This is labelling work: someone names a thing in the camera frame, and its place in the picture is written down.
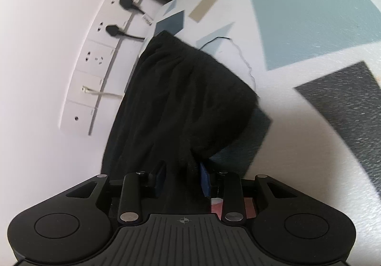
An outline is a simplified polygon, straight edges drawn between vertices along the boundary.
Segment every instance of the white wall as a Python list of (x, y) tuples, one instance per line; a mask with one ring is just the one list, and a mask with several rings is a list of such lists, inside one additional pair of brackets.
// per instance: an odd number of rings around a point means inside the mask
[[(89, 137), (58, 128), (81, 45), (102, 0), (0, 0), (0, 266), (22, 210), (100, 172), (119, 101), (102, 99)], [(154, 15), (160, 4), (143, 0)], [(142, 35), (141, 29), (129, 30)], [(141, 43), (123, 41), (105, 91), (122, 93)]]

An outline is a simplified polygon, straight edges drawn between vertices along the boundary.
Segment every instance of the black plug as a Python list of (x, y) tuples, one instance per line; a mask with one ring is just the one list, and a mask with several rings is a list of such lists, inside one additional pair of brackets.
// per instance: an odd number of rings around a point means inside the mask
[(123, 7), (123, 9), (125, 10), (130, 10), (130, 9), (133, 9), (133, 10), (136, 10), (142, 14), (145, 14), (145, 12), (143, 10), (141, 10), (135, 3), (133, 0), (119, 0), (119, 4)]
[(133, 39), (137, 39), (137, 40), (144, 40), (145, 38), (144, 37), (137, 37), (137, 36), (133, 36), (133, 35), (129, 35), (129, 34), (126, 34), (124, 31), (122, 31), (117, 25), (108, 25), (106, 26), (106, 32), (112, 36), (112, 37), (116, 37), (116, 36), (124, 36), (124, 37), (128, 37), (128, 38), (133, 38)]

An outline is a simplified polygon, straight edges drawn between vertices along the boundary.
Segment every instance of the blue shape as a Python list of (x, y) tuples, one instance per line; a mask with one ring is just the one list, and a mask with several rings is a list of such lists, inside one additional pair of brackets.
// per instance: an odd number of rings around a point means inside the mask
[(370, 0), (251, 0), (267, 70), (381, 40)]
[(210, 176), (203, 163), (200, 163), (200, 182), (205, 197), (211, 197)]
[(176, 1), (177, 0), (173, 0), (171, 2), (171, 4), (168, 6), (167, 10), (165, 11), (165, 13), (163, 15), (166, 15), (168, 12), (170, 12), (171, 10), (173, 10), (176, 7)]
[(162, 31), (176, 35), (184, 28), (184, 10), (156, 23), (154, 36)]
[[(225, 25), (224, 27), (221, 27), (220, 29), (204, 36), (203, 38), (199, 39), (196, 41), (196, 47), (199, 49), (201, 48), (204, 44), (206, 44), (207, 42), (213, 40), (214, 38), (216, 37), (224, 37), (227, 35), (227, 33), (230, 31), (231, 27), (233, 26), (234, 22), (228, 24), (228, 25)], [(214, 55), (217, 51), (217, 49), (219, 48), (219, 46), (221, 45), (221, 42), (222, 40), (221, 39), (216, 39), (215, 41), (207, 44), (204, 48), (202, 48), (202, 50), (210, 55)]]

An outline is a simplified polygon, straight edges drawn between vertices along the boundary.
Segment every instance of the thin wire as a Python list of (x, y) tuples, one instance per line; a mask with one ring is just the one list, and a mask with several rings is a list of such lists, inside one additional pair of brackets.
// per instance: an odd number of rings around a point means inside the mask
[(255, 79), (254, 79), (253, 75), (251, 74), (253, 72), (253, 69), (250, 66), (249, 62), (243, 57), (241, 48), (237, 44), (234, 43), (232, 38), (230, 38), (230, 37), (223, 37), (223, 36), (214, 37), (212, 40), (208, 41), (207, 43), (204, 43), (199, 50), (202, 50), (206, 45), (210, 44), (211, 42), (213, 42), (213, 41), (215, 41), (217, 39), (227, 39), (227, 40), (229, 40), (232, 43), (233, 46), (235, 46), (235, 48), (238, 50), (238, 54), (239, 54), (241, 60), (245, 63), (245, 65), (247, 66), (247, 68), (249, 70), (249, 76), (250, 76), (250, 79), (253, 82), (254, 91), (256, 91), (257, 84), (255, 82)]
[(101, 95), (101, 96), (110, 96), (110, 97), (117, 97), (117, 98), (123, 98), (124, 95), (119, 95), (115, 93), (107, 93), (107, 92), (98, 92), (93, 89), (88, 88), (87, 86), (82, 87), (82, 91), (84, 91), (86, 94), (91, 95)]

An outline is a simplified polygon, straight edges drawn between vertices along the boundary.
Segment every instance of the circular pad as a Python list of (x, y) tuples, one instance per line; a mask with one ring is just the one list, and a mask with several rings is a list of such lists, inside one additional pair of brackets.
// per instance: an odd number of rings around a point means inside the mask
[(286, 230), (299, 238), (315, 239), (324, 236), (329, 225), (323, 218), (309, 213), (299, 213), (285, 220)]
[(66, 213), (52, 213), (40, 218), (34, 228), (42, 237), (58, 239), (75, 233), (79, 228), (79, 221), (75, 216)]

